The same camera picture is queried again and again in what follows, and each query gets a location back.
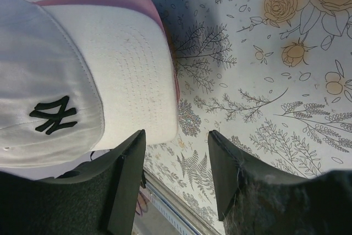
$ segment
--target wallpaper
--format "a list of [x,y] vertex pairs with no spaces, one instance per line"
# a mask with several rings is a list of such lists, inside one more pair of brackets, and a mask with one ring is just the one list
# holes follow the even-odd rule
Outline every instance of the wallpaper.
[[224,233],[209,130],[306,178],[352,166],[352,0],[153,0],[172,33],[179,135],[145,167]]

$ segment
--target cap brim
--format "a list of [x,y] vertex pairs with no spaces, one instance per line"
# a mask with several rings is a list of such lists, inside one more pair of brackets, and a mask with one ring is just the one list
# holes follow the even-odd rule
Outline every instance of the cap brim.
[[103,103],[105,131],[93,150],[112,149],[136,130],[148,144],[178,130],[174,69],[160,26],[138,11],[109,6],[43,7],[77,45]]

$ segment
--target ny logo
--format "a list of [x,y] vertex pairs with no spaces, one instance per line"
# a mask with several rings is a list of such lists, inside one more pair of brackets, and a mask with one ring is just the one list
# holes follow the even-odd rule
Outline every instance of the ny logo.
[[[75,126],[77,124],[76,121],[60,124],[63,118],[77,114],[76,108],[70,108],[69,110],[65,110],[69,100],[70,100],[69,96],[64,96],[62,99],[55,102],[39,103],[38,105],[36,105],[36,107],[34,108],[34,111],[32,111],[29,114],[29,116],[35,117],[35,118],[47,119],[48,121],[45,122],[43,125],[36,127],[35,130],[38,132],[43,132],[44,130],[46,130],[52,125],[51,128],[45,132],[45,134],[50,135],[56,130],[71,128]],[[50,110],[58,106],[60,106],[60,109],[57,114],[48,114],[40,111],[40,110]]]

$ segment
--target black embroidered logo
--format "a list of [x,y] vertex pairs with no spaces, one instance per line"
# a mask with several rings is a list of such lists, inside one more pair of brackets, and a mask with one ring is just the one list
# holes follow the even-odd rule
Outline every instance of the black embroidered logo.
[[[75,126],[77,124],[76,121],[61,124],[61,121],[63,118],[77,114],[76,108],[70,108],[69,110],[65,110],[69,100],[70,100],[69,96],[64,96],[62,99],[55,102],[39,103],[38,105],[36,105],[36,107],[34,108],[34,111],[32,111],[29,114],[29,116],[35,117],[35,118],[47,119],[48,121],[45,122],[43,125],[36,127],[35,130],[38,132],[43,132],[44,130],[46,130],[52,125],[51,128],[45,132],[45,134],[50,135],[56,130],[71,128]],[[60,106],[60,109],[57,114],[48,114],[40,111],[40,110],[49,110],[51,108],[55,108],[58,106]]]

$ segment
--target white baseball cap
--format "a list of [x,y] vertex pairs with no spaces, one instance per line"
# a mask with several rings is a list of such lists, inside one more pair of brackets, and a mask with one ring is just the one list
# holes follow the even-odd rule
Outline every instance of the white baseball cap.
[[25,0],[0,7],[0,167],[72,161],[139,129],[147,144],[177,135],[173,61],[150,16]]

